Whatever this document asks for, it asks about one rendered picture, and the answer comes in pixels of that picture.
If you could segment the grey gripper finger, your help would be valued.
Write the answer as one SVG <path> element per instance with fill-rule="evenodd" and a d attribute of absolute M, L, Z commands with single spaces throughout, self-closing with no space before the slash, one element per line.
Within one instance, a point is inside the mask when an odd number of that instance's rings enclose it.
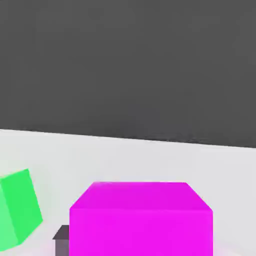
<path fill-rule="evenodd" d="M 45 242 L 44 256 L 69 256 L 69 225 L 62 225 Z"/>

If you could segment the small magenta cube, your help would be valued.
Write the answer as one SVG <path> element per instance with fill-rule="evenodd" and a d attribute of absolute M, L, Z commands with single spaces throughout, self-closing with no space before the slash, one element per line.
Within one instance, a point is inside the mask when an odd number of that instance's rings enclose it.
<path fill-rule="evenodd" d="M 213 211 L 185 182 L 94 182 L 70 207 L 69 256 L 213 256 Z"/>

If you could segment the small green cube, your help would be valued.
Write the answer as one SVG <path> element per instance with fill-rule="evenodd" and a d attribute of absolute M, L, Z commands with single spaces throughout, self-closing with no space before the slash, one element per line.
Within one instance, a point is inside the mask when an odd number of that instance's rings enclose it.
<path fill-rule="evenodd" d="M 29 170 L 0 177 L 0 252 L 22 244 L 42 222 Z"/>

